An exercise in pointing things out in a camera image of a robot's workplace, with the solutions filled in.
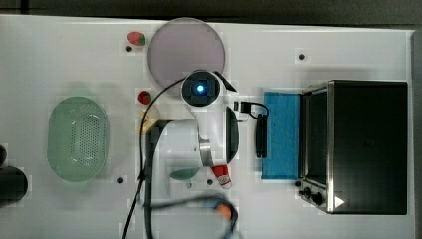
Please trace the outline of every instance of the blue light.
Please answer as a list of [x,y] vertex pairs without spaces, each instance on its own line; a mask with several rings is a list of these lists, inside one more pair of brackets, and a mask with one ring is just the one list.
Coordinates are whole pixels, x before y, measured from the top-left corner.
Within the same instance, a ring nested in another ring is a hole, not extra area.
[[196,87],[196,90],[198,90],[198,92],[203,92],[204,91],[204,87],[203,86],[201,86],[201,85],[199,85],[199,86],[197,86]]

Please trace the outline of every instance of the oven glass window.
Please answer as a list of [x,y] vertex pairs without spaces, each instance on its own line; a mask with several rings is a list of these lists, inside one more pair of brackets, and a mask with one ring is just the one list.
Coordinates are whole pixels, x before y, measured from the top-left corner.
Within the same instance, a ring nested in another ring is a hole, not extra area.
[[326,185],[327,93],[308,97],[308,174],[306,178]]

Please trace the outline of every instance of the oven knob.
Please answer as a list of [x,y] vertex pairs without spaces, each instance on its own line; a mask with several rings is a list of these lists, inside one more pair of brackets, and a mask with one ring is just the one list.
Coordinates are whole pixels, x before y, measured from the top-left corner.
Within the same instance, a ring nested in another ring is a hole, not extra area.
[[308,187],[306,187],[306,188],[304,188],[303,191],[299,191],[299,195],[300,196],[303,196],[306,199],[310,199],[311,190]]
[[320,192],[311,194],[311,200],[314,204],[321,206],[323,203],[323,197]]

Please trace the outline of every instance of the white arrow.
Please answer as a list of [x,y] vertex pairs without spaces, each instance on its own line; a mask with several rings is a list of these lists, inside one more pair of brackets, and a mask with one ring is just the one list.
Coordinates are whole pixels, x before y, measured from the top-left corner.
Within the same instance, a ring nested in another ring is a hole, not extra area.
[[343,203],[344,203],[344,201],[341,200],[340,198],[338,198],[338,197],[335,198],[335,202],[334,202],[335,208],[341,206]]

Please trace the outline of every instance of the green plastic basket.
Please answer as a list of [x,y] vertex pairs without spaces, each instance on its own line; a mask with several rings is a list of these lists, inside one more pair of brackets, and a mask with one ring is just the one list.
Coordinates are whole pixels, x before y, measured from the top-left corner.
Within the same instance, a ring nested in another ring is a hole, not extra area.
[[105,111],[85,97],[61,101],[50,115],[47,158],[62,179],[86,181],[103,168],[108,154]]

